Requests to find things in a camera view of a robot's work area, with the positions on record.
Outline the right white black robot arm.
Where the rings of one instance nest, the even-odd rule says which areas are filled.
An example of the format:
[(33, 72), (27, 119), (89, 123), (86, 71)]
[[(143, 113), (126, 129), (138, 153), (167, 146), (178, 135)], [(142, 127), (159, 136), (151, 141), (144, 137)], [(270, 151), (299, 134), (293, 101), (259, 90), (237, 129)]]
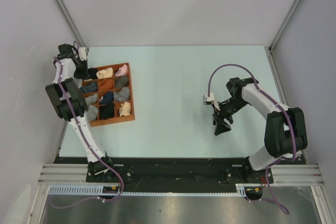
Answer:
[(283, 160), (294, 161), (297, 152), (307, 148), (305, 117), (300, 108), (278, 102), (254, 78), (231, 78), (226, 88), (231, 97), (223, 102), (218, 102), (212, 92), (204, 98), (204, 103), (214, 110), (215, 135), (230, 131), (233, 115), (246, 105), (254, 107), (266, 120), (263, 147), (243, 164), (245, 181), (254, 183), (268, 167)]

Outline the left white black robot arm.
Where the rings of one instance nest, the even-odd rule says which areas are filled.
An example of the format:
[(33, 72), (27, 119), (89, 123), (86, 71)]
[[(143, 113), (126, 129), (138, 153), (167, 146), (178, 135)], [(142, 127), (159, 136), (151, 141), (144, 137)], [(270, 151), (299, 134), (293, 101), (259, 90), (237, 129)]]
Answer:
[(88, 178), (110, 182), (115, 178), (116, 169), (106, 151), (99, 147), (92, 136), (87, 116), (88, 105), (76, 82), (89, 78), (86, 48), (62, 44), (58, 50), (59, 54), (53, 61), (56, 75), (53, 82), (45, 87), (46, 93), (56, 114), (74, 129), (84, 146)]

